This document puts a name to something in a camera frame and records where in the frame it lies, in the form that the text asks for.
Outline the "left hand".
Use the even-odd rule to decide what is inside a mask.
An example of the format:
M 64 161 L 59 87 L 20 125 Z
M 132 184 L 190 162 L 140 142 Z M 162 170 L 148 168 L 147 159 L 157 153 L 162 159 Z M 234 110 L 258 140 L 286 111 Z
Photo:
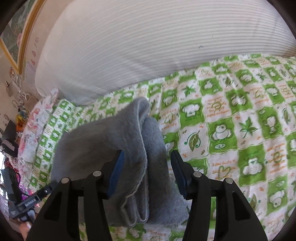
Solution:
M 28 222 L 28 221 L 22 222 L 20 224 L 19 230 L 20 230 L 20 233 L 21 233 L 24 241 L 26 241 L 28 233 L 29 233 L 31 227 L 32 227 L 32 223 Z

